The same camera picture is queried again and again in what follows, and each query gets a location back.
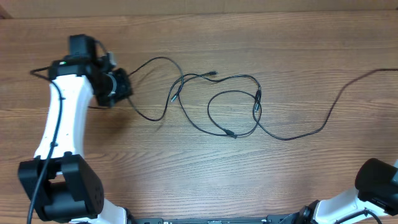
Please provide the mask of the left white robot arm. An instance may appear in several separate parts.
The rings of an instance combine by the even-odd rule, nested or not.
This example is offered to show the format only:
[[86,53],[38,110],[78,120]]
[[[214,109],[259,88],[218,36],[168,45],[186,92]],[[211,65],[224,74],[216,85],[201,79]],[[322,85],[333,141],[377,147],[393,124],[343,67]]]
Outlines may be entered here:
[[125,70],[101,42],[85,34],[69,38],[69,53],[47,67],[50,106],[34,157],[19,164],[18,178],[29,200],[27,221],[134,223],[131,212],[104,196],[100,178],[85,161],[83,138],[90,101],[108,109],[132,95]]

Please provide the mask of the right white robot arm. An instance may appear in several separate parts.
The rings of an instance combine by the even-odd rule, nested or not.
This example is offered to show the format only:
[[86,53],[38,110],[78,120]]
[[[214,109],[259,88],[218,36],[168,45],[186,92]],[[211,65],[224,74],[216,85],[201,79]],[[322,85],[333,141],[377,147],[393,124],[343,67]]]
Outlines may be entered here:
[[328,200],[317,200],[299,211],[295,223],[356,223],[397,215],[397,164],[367,160],[354,187]]

